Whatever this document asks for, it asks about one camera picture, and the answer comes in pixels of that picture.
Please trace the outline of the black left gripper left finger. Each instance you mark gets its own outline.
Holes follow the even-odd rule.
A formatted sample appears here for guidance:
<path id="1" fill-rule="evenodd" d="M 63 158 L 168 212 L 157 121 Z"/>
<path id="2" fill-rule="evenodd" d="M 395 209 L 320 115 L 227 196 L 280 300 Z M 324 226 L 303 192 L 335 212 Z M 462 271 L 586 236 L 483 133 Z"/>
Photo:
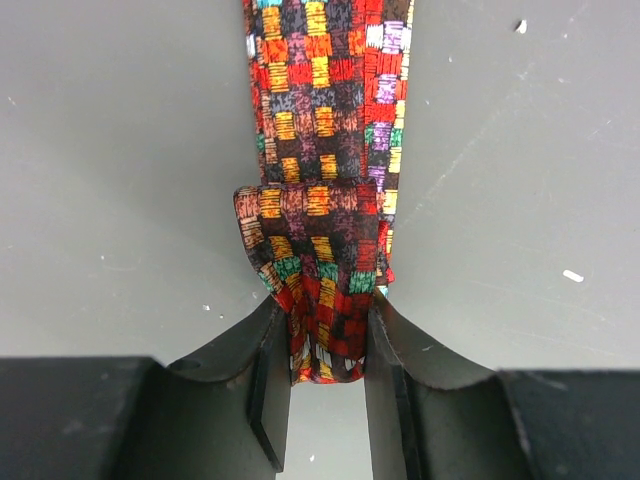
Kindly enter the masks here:
<path id="1" fill-rule="evenodd" d="M 287 325 L 264 300 L 201 348 L 150 357 L 5 357 L 5 479 L 272 479 L 290 404 Z"/>

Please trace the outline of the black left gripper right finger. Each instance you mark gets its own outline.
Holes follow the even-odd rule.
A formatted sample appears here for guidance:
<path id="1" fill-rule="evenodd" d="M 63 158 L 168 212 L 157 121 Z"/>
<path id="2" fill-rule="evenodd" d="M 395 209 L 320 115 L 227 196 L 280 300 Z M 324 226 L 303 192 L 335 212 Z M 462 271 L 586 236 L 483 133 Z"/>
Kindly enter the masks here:
<path id="1" fill-rule="evenodd" d="M 377 479 L 635 479 L 639 374 L 483 367 L 382 295 L 365 397 Z"/>

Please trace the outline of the red multicolour checked tie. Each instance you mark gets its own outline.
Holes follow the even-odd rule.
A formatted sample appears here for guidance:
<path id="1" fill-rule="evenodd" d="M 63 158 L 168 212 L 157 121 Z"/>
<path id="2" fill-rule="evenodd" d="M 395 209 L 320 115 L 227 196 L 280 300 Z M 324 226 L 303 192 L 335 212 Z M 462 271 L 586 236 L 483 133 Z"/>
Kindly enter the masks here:
<path id="1" fill-rule="evenodd" d="M 243 5 L 260 182 L 235 192 L 249 262 L 288 321 L 293 383 L 364 373 L 390 266 L 414 3 Z"/>

